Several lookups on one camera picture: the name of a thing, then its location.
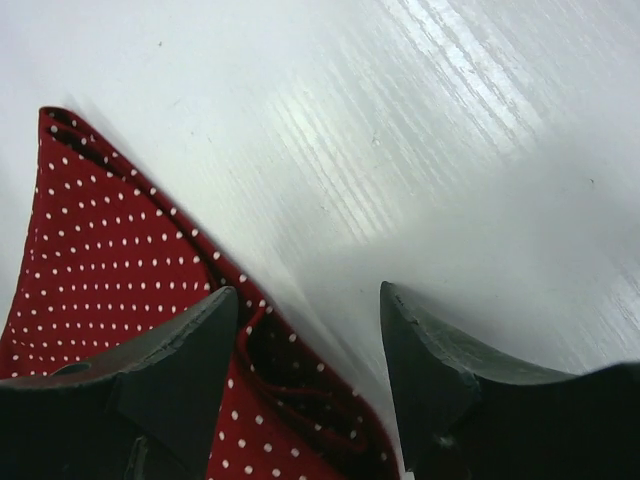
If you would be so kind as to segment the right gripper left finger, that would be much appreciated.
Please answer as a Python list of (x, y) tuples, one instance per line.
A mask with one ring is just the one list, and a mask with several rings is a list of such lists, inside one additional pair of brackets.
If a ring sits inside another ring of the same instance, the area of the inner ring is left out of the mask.
[(237, 322), (223, 287), (102, 354), (2, 381), (2, 478), (205, 478)]

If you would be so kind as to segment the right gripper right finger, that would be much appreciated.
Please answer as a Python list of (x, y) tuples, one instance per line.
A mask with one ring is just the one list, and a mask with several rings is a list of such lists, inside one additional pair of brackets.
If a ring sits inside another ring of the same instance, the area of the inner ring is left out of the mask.
[(583, 375), (508, 355), (380, 287), (405, 469), (418, 479), (635, 479), (639, 366)]

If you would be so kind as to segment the red polka dot skirt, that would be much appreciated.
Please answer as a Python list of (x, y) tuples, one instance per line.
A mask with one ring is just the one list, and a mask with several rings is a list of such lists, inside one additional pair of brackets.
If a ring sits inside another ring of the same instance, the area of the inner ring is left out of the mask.
[(240, 331), (210, 479), (395, 479), (376, 414), (177, 205), (75, 113), (39, 112), (38, 173), (3, 378), (52, 374), (223, 286)]

